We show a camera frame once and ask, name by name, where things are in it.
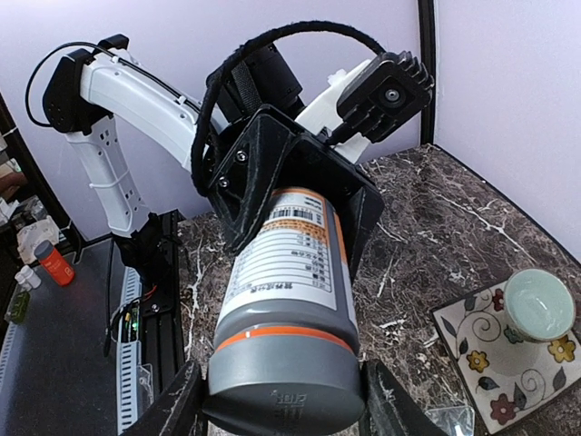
screw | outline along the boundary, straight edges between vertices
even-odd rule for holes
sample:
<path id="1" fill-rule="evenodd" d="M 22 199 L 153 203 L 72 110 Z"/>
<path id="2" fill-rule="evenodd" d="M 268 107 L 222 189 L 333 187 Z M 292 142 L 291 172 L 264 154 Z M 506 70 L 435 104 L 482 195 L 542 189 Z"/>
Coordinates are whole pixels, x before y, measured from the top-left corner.
<path id="1" fill-rule="evenodd" d="M 238 162 L 246 162 L 246 160 L 248 159 L 248 155 L 243 152 L 242 150 L 239 150 L 238 152 L 236 152 L 236 160 Z"/>
<path id="2" fill-rule="evenodd" d="M 399 91 L 397 89 L 388 89 L 385 93 L 388 102 L 397 102 L 399 100 Z"/>
<path id="3" fill-rule="evenodd" d="M 230 182 L 226 177 L 222 176 L 220 179 L 218 179 L 218 186 L 220 186 L 221 188 L 227 188 L 229 185 Z"/>

barcode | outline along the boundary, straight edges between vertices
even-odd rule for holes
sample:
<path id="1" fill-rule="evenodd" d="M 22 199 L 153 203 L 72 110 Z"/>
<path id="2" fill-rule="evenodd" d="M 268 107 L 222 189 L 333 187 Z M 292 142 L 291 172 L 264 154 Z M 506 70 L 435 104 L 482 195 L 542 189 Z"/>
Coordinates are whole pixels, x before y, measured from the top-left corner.
<path id="1" fill-rule="evenodd" d="M 294 218 L 306 218 L 307 220 L 313 221 L 312 212 L 308 211 L 300 211 L 298 209 L 282 209 L 279 211 L 274 211 L 271 213 L 269 220 L 273 220 L 274 218 L 287 218 L 292 216 Z"/>

gray bottle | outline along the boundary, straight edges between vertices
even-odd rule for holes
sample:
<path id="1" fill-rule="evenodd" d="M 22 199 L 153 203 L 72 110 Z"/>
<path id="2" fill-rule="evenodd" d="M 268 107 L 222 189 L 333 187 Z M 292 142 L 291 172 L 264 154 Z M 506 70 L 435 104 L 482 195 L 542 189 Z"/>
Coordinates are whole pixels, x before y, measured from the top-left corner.
<path id="1" fill-rule="evenodd" d="M 304 188 L 274 193 L 238 256 L 204 411 L 235 434 L 331 434 L 362 414 L 359 336 L 339 219 Z"/>

white cable tie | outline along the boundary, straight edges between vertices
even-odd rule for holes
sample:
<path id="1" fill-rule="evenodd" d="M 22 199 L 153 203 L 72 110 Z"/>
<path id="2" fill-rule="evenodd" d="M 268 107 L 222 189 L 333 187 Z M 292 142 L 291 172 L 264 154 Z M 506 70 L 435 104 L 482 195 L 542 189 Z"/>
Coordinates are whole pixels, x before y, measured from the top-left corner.
<path id="1" fill-rule="evenodd" d="M 93 188 L 93 189 L 109 189 L 109 188 L 113 188 L 114 186 L 116 186 L 119 183 L 121 183 L 123 181 L 123 179 L 125 177 L 127 177 L 128 174 L 129 174 L 129 169 L 127 169 L 127 171 L 125 171 L 123 174 L 121 174 L 119 177 L 117 177 L 117 179 L 113 180 L 110 183 L 89 183 L 89 187 L 90 188 Z"/>
<path id="2" fill-rule="evenodd" d="M 3 138 L 6 138 L 6 137 L 7 137 L 9 134 L 13 134 L 13 133 L 14 133 L 15 131 L 17 131 L 17 130 L 18 130 L 18 127 L 15 127 L 14 129 L 12 129 L 12 130 L 9 130 L 9 131 L 8 131 L 8 132 L 6 132 L 5 134 L 2 134 L 2 137 L 3 137 Z"/>

white wall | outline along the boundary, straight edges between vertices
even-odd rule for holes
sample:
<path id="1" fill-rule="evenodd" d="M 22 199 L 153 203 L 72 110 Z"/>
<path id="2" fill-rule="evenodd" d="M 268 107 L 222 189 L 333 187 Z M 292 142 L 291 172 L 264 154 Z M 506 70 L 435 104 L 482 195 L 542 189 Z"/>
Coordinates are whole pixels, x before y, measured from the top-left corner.
<path id="1" fill-rule="evenodd" d="M 238 45 L 274 26 L 301 19 L 329 19 L 368 32 L 389 50 L 419 56 L 416 1 L 285 0 L 2 0 L 0 90 L 35 160 L 66 211 L 87 238 L 107 233 L 106 220 L 88 179 L 64 138 L 31 124 L 24 109 L 25 84 L 34 66 L 64 42 L 98 42 L 124 33 L 132 54 L 147 68 L 191 95 L 202 97 L 204 81 Z M 327 75 L 349 69 L 369 51 L 338 35 L 297 35 L 278 43 L 303 84 L 308 102 L 326 87 Z M 34 112 L 57 59 L 34 87 Z M 209 209 L 189 175 L 161 147 L 120 123 L 123 150 L 143 199 L 158 213 L 179 207 L 186 215 Z M 419 143 L 416 117 L 365 157 Z"/>
<path id="2" fill-rule="evenodd" d="M 581 2 L 437 10 L 436 143 L 581 260 Z"/>

